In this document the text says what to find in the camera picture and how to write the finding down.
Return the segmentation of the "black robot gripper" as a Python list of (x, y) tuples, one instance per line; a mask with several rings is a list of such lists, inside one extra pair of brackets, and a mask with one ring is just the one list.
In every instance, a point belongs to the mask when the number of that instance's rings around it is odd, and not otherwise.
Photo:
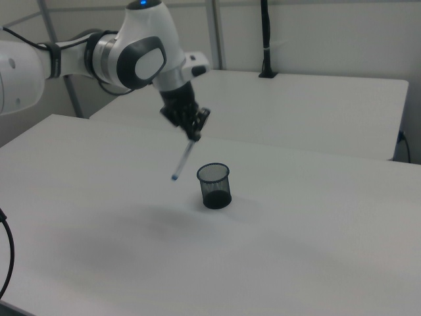
[(204, 107), (199, 109), (191, 83), (160, 92), (160, 95), (164, 102), (161, 114), (174, 126), (179, 126), (190, 141), (199, 141), (211, 111)]

